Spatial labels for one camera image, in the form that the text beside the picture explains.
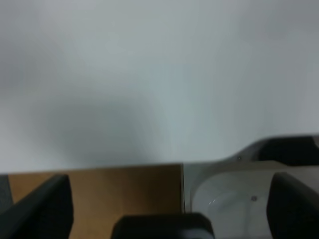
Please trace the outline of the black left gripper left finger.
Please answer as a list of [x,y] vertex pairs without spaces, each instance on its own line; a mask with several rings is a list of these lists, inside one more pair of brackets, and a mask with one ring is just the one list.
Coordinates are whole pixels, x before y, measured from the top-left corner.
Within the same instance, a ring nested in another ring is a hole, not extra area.
[[67,239],[74,222],[68,175],[54,175],[0,215],[2,239]]

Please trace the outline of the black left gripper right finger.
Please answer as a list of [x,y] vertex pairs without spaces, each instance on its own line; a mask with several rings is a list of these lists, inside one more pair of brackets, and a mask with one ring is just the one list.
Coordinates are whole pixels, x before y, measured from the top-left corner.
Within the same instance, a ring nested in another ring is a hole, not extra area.
[[319,194],[288,173],[274,174],[266,213],[274,239],[319,237]]

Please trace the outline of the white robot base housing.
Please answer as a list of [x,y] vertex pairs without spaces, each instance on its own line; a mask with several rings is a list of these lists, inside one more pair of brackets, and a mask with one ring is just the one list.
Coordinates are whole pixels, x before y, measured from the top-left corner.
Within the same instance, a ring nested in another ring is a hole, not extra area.
[[182,211],[201,213],[218,239],[269,239],[266,206],[274,174],[319,175],[319,138],[266,139],[219,162],[181,168]]

